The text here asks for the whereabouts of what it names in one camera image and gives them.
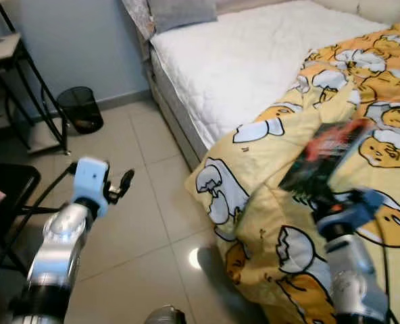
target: white mattress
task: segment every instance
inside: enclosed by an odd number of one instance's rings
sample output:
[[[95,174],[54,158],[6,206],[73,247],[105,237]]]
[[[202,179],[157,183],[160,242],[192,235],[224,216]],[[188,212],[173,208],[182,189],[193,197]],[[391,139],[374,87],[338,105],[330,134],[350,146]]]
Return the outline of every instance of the white mattress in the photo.
[[[151,42],[209,149],[277,101],[310,49],[385,28],[311,1],[290,1],[171,30]]]

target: gray pillow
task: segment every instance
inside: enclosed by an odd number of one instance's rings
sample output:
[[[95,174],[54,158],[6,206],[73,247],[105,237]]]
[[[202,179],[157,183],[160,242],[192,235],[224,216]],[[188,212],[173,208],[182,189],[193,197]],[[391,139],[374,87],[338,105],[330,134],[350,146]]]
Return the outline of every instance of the gray pillow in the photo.
[[[157,33],[216,20],[215,0],[148,0]]]

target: white wall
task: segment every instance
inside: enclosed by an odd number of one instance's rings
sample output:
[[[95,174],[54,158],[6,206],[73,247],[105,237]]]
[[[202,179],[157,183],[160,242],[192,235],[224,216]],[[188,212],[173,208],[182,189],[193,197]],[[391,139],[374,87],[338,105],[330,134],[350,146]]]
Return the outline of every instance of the white wall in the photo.
[[[97,100],[148,89],[134,25],[120,0],[7,0],[53,94],[88,86]]]

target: tile floor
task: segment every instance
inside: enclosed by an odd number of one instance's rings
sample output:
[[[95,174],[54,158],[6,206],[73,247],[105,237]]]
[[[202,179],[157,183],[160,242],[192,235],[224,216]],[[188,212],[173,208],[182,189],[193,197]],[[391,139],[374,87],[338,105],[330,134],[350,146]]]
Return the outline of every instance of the tile floor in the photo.
[[[95,223],[88,237],[66,323],[141,324],[165,304],[184,311],[189,324],[258,323],[250,316],[235,316],[228,305],[241,297],[232,289],[216,289],[190,259],[193,250],[211,246],[215,239],[204,210],[183,188],[189,169],[155,104],[129,104],[104,111],[103,118],[98,132],[69,138],[71,157],[30,158],[15,138],[0,142],[0,161],[39,169],[37,193],[83,155],[107,159],[115,182],[135,168],[127,195]],[[45,205],[69,199],[71,185],[72,179],[64,180]],[[29,258],[45,220],[35,216],[18,242]],[[219,262],[212,267],[222,273]],[[21,284],[21,276],[0,272],[0,323],[3,307]],[[239,313],[252,312],[237,305]]]

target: wastebasket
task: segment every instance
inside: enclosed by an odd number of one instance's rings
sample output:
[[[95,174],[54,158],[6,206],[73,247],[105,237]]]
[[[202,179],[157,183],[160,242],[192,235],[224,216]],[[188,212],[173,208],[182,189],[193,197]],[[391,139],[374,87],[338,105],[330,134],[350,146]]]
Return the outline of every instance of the wastebasket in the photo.
[[[104,124],[93,91],[85,86],[76,86],[63,91],[57,104],[80,134],[96,132]]]

